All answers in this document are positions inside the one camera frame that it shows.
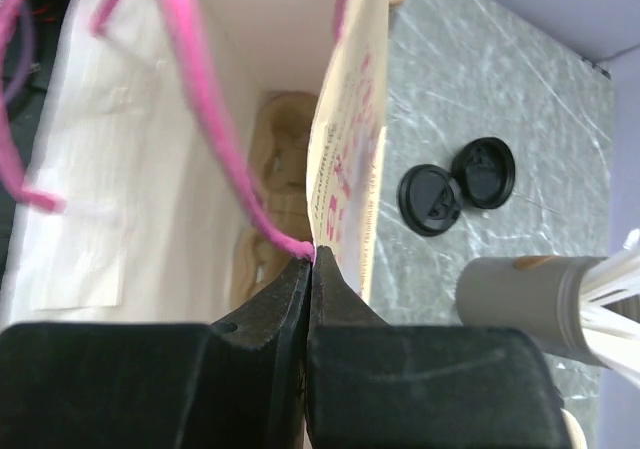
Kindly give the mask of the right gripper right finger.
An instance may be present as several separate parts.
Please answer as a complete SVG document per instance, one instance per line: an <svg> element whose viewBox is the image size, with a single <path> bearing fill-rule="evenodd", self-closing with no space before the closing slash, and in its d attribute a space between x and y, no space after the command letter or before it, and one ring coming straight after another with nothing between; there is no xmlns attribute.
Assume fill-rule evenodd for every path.
<svg viewBox="0 0 640 449"><path fill-rule="evenodd" d="M546 362L505 328L386 323L317 251L307 345L316 448L564 448Z"/></svg>

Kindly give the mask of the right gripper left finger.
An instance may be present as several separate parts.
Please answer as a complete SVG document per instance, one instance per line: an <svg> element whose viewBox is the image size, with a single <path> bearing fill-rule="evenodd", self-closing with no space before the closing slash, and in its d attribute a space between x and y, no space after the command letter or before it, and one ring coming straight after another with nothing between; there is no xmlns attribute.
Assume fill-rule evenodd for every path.
<svg viewBox="0 0 640 449"><path fill-rule="evenodd" d="M212 324L37 322L1 335L5 448L299 448L311 266Z"/></svg>

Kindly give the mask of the pink paper gift bag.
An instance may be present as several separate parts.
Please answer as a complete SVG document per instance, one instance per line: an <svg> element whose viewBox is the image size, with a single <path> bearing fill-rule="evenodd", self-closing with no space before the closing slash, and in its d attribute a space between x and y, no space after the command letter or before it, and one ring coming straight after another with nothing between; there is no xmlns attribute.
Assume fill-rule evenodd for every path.
<svg viewBox="0 0 640 449"><path fill-rule="evenodd" d="M35 150L1 135L16 200L1 322L212 322L255 227L330 248L368 299L386 135L389 0L71 0ZM256 117L317 97L311 239L279 230L249 165Z"/></svg>

